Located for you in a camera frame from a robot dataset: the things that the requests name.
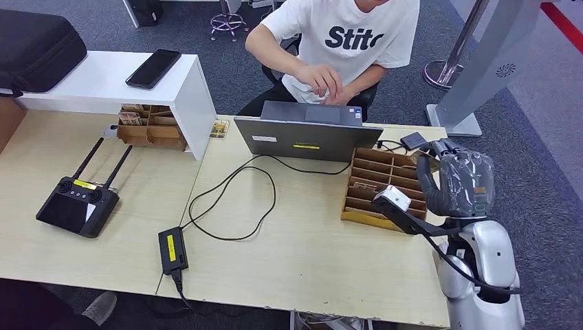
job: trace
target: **metal stand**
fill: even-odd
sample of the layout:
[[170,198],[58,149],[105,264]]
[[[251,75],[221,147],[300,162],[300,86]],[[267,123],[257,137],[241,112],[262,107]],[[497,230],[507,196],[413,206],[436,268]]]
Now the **metal stand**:
[[[444,125],[442,125],[439,122],[439,117],[437,116],[437,112],[435,111],[436,107],[437,104],[427,104],[426,107],[427,118],[429,118],[431,126],[442,127]],[[447,132],[448,136],[472,137],[482,135],[482,129],[480,128],[478,120],[476,120],[476,116],[473,113],[471,113],[468,117],[462,120],[459,124],[452,127],[446,127],[445,131]]]
[[231,41],[235,43],[237,38],[234,31],[241,26],[244,26],[244,31],[249,31],[249,28],[241,15],[229,12],[226,0],[220,0],[220,3],[222,14],[218,14],[210,19],[210,27],[212,27],[212,30],[210,31],[210,40],[215,41],[217,39],[215,37],[216,31],[229,31],[233,37]]
[[[457,78],[456,84],[439,104],[427,106],[431,126],[445,127],[449,136],[482,134],[474,111],[506,87],[526,67],[531,35],[543,1],[549,0],[498,2],[471,61]],[[478,0],[472,12],[481,16],[484,2],[487,0]]]
[[452,88],[456,79],[463,71],[463,66],[458,64],[463,49],[468,43],[468,40],[472,37],[478,22],[484,14],[488,2],[490,2],[490,0],[476,0],[448,60],[434,60],[425,66],[423,77],[429,85],[444,91]]

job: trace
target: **black cable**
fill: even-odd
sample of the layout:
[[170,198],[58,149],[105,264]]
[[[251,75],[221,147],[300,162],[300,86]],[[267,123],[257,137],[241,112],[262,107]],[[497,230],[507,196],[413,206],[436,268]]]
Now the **black cable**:
[[[194,199],[192,199],[192,201],[190,202],[190,204],[188,205],[188,218],[190,219],[189,222],[185,223],[183,226],[180,227],[180,229],[184,229],[186,226],[188,226],[189,224],[193,224],[195,225],[196,228],[198,228],[199,230],[201,230],[204,234],[207,234],[208,236],[214,238],[214,239],[218,239],[221,241],[242,241],[244,239],[248,239],[249,237],[253,236],[256,232],[258,232],[258,230],[261,228],[261,224],[263,223],[263,221],[265,220],[265,218],[267,217],[267,215],[275,208],[275,203],[276,203],[276,189],[275,189],[275,183],[273,181],[272,176],[266,172],[265,170],[255,167],[255,166],[247,166],[247,164],[249,164],[251,161],[256,160],[257,158],[260,157],[269,157],[272,158],[274,160],[276,160],[277,162],[279,162],[280,164],[282,164],[285,167],[288,167],[294,171],[297,172],[301,172],[301,173],[311,173],[311,174],[323,174],[323,175],[338,175],[342,172],[344,172],[351,163],[348,163],[342,170],[339,170],[338,172],[321,172],[321,171],[317,171],[317,170],[302,170],[299,168],[295,168],[291,165],[288,165],[286,163],[284,163],[284,161],[282,161],[281,159],[278,159],[277,157],[271,156],[271,155],[257,155],[252,157],[251,159],[249,159],[248,161],[246,161],[243,165],[241,165],[240,167],[238,167],[236,170],[234,170],[231,174],[229,174],[220,184],[217,184],[215,187],[211,188],[210,190],[207,190],[203,193],[201,193],[200,195],[196,196]],[[217,235],[214,235],[208,231],[206,231],[205,229],[203,229],[201,226],[199,226],[197,223],[195,223],[196,220],[202,218],[204,215],[206,215],[207,213],[209,213],[218,203],[219,200],[222,198],[223,194],[225,193],[225,191],[227,190],[227,187],[229,186],[229,184],[231,183],[231,181],[243,170],[245,169],[255,169],[258,171],[261,171],[263,173],[265,173],[268,177],[269,180],[272,183],[272,188],[273,188],[273,204],[272,206],[269,208],[269,210],[267,210],[267,212],[259,219],[259,222],[257,223],[257,226],[255,227],[255,229],[242,237],[235,237],[235,238],[227,238],[227,237],[220,237]],[[201,214],[197,215],[196,217],[193,217],[193,205],[196,202],[196,200],[200,197],[203,197],[204,195],[207,195],[208,193],[211,193],[213,191],[215,191],[216,189],[218,189],[219,187],[221,187],[222,185],[225,185],[223,187],[223,190],[221,191],[221,194],[217,197],[217,199],[214,201],[214,203],[208,208],[206,209],[204,212],[202,212]]]
[[[230,314],[230,313],[225,313],[224,311],[219,311],[219,310],[214,310],[214,311],[209,311],[208,313],[201,313],[200,311],[197,311],[192,304],[188,301],[188,299],[186,299],[186,297],[184,296],[183,291],[183,287],[182,287],[182,271],[180,269],[175,269],[174,271],[172,271],[172,280],[174,281],[174,284],[176,285],[176,291],[178,291],[178,294],[180,295],[180,299],[182,300],[182,302],[188,307],[188,309],[193,312],[194,314],[197,314],[199,316],[210,316],[212,314],[221,314],[224,316],[228,316],[230,318],[238,318],[239,316],[243,316],[245,314],[251,313],[253,311],[255,311],[255,308],[251,308],[248,309],[247,311],[243,311],[239,314]],[[181,312],[178,313],[168,313],[169,315],[176,315],[177,317],[184,317],[185,315],[182,314]]]
[[[398,146],[396,146],[395,148],[389,148],[389,147],[384,145],[384,142],[394,143]],[[405,144],[403,144],[401,142],[394,141],[394,140],[378,140],[377,141],[377,148],[380,149],[381,147],[384,147],[387,151],[393,152],[395,150],[399,150],[400,148],[405,148]],[[407,148],[405,148],[405,153],[403,155],[407,155],[407,153],[408,153]]]
[[490,291],[496,292],[497,294],[520,294],[521,293],[520,288],[505,289],[502,287],[495,287],[495,286],[487,284],[486,282],[483,282],[477,278],[471,277],[470,275],[466,274],[463,270],[461,270],[460,267],[458,267],[453,261],[451,261],[448,258],[448,256],[446,256],[446,254],[443,253],[443,251],[441,251],[439,246],[437,246],[437,244],[435,244],[435,242],[428,235],[423,234],[423,237],[425,237],[427,242],[429,242],[429,244],[431,244],[431,246],[435,249],[435,251],[437,251],[437,254],[439,254],[439,256],[443,260],[445,260],[449,266],[451,266],[456,272],[458,272],[460,275],[462,275],[466,280],[474,283],[475,285],[477,285],[479,287],[483,287],[483,288],[488,289]]
[[[227,187],[229,186],[229,184],[231,183],[231,181],[243,170],[247,169],[247,168],[253,168],[255,170],[261,171],[263,173],[265,173],[268,177],[269,180],[272,182],[272,188],[273,188],[273,192],[274,192],[274,200],[272,203],[272,206],[269,208],[269,210],[267,210],[267,212],[261,217],[261,219],[259,219],[259,222],[257,223],[257,226],[255,226],[255,229],[253,229],[253,231],[245,236],[242,237],[234,237],[234,238],[230,238],[230,237],[220,237],[214,234],[211,234],[210,232],[204,230],[201,226],[199,226],[195,221],[200,219],[201,217],[203,217],[205,214],[207,214],[209,211],[212,210],[212,208],[214,208],[216,206],[217,203],[219,203],[219,200],[221,199],[221,197],[223,196],[223,194],[225,193],[225,190],[227,190]],[[272,176],[267,173],[266,171],[262,170],[261,168],[255,167],[255,166],[244,166],[241,167],[239,169],[237,169],[237,171],[235,171],[233,174],[231,174],[231,176],[228,178],[227,183],[225,184],[225,187],[223,188],[223,191],[221,191],[221,194],[217,197],[217,200],[214,201],[214,203],[203,213],[201,213],[200,215],[196,216],[195,218],[193,218],[193,216],[191,215],[191,207],[193,205],[193,201],[195,201],[198,197],[202,196],[196,196],[192,202],[189,205],[189,209],[188,209],[188,216],[190,217],[190,222],[186,223],[184,226],[181,227],[181,229],[184,229],[184,227],[188,226],[189,223],[195,225],[196,228],[199,228],[200,231],[202,231],[203,233],[207,234],[208,236],[214,238],[214,239],[218,239],[221,241],[242,241],[244,239],[248,239],[249,237],[253,236],[261,227],[261,224],[263,223],[263,220],[265,220],[266,216],[275,208],[275,201],[276,201],[276,189],[275,189],[275,183],[273,181]]]

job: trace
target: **printed text on t-shirt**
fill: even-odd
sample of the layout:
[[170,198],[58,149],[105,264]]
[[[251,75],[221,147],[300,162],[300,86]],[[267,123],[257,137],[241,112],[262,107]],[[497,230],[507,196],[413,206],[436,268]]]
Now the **printed text on t-shirt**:
[[360,50],[367,50],[369,47],[375,47],[375,44],[381,39],[384,34],[375,36],[372,30],[358,29],[356,34],[354,29],[344,31],[343,27],[334,26],[330,29],[329,36],[332,38],[326,39],[326,46],[330,48],[342,48],[346,50],[356,50],[360,46]]

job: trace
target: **person's leg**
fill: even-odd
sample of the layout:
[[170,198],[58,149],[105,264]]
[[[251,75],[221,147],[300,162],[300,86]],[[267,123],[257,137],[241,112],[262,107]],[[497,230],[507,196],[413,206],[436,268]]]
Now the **person's leg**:
[[98,330],[101,325],[113,313],[118,297],[111,291],[104,292],[97,297],[81,313],[81,315],[69,314],[55,322],[49,330]]
[[271,89],[264,91],[261,95],[249,102],[249,104],[245,105],[237,115],[260,117],[265,101],[297,102],[280,80]]
[[45,329],[73,309],[44,286],[0,278],[0,329]]

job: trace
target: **black pants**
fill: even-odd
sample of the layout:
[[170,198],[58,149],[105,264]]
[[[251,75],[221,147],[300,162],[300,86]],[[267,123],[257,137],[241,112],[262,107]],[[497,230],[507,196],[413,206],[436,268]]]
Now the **black pants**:
[[[287,88],[279,80],[271,89],[264,91],[261,95],[254,98],[249,104],[245,105],[237,114],[238,116],[252,116],[261,117],[263,110],[263,103],[265,101],[283,101],[283,102],[297,102],[297,100],[287,91]],[[367,119],[367,104],[362,104],[358,96],[355,96],[348,102],[348,105],[362,108],[362,121]]]
[[93,320],[73,309],[42,285],[0,279],[0,329],[97,330]]

